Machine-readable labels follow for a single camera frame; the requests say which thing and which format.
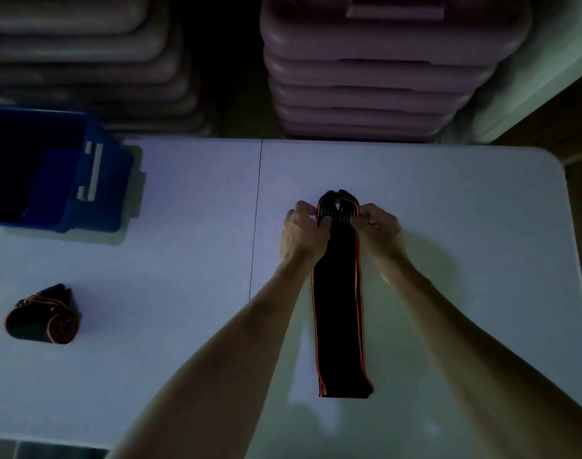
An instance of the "black fabric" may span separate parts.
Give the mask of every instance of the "black fabric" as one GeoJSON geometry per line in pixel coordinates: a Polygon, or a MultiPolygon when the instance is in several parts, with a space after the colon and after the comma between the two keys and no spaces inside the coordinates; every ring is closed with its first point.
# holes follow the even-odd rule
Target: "black fabric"
{"type": "Polygon", "coordinates": [[[65,345],[76,336],[78,317],[72,290],[60,283],[20,300],[6,316],[4,327],[16,339],[65,345]]]}
{"type": "Polygon", "coordinates": [[[327,192],[317,208],[317,224],[325,216],[332,218],[327,251],[312,270],[322,397],[367,398],[373,393],[365,375],[359,240],[350,224],[358,209],[357,200],[343,190],[327,192]]]}

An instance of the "hand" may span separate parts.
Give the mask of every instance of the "hand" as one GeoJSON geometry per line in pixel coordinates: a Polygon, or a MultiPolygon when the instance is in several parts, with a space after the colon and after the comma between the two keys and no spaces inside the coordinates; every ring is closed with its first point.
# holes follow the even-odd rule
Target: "hand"
{"type": "Polygon", "coordinates": [[[366,204],[359,208],[359,217],[350,220],[359,234],[361,247],[380,266],[383,260],[408,259],[403,244],[402,228],[393,214],[380,209],[375,204],[366,204]]]}
{"type": "Polygon", "coordinates": [[[325,255],[331,236],[331,217],[324,217],[317,227],[310,218],[316,213],[317,209],[306,201],[297,201],[295,209],[287,213],[280,239],[281,262],[302,259],[311,269],[325,255]]]}

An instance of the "blue container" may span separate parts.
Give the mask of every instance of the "blue container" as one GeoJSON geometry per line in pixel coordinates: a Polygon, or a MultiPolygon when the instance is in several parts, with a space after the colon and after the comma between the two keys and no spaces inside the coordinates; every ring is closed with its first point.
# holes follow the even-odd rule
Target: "blue container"
{"type": "Polygon", "coordinates": [[[0,105],[0,225],[115,232],[133,164],[90,114],[0,105]]]}

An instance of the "white folding table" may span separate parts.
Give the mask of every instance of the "white folding table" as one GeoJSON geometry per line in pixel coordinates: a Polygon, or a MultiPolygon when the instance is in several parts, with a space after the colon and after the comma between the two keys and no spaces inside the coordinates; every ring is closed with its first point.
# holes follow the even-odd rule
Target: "white folding table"
{"type": "MultiPolygon", "coordinates": [[[[126,236],[0,228],[0,437],[110,448],[268,280],[297,200],[344,189],[394,212],[411,259],[474,322],[582,405],[582,284],[562,167],[536,149],[142,138],[126,236]],[[63,282],[67,346],[10,338],[20,298],[63,282]]],[[[403,305],[362,258],[369,400],[318,398],[309,284],[249,457],[475,457],[403,305]]]]}

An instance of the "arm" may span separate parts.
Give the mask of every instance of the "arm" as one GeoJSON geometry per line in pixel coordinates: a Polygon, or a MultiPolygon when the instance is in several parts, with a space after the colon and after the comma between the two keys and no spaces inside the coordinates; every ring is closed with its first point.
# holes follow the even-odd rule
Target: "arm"
{"type": "Polygon", "coordinates": [[[582,408],[413,267],[396,217],[370,204],[352,223],[492,457],[582,458],[582,408]]]}
{"type": "Polygon", "coordinates": [[[289,211],[272,279],[168,381],[109,459],[243,458],[306,277],[325,254],[331,220],[289,211]]]}

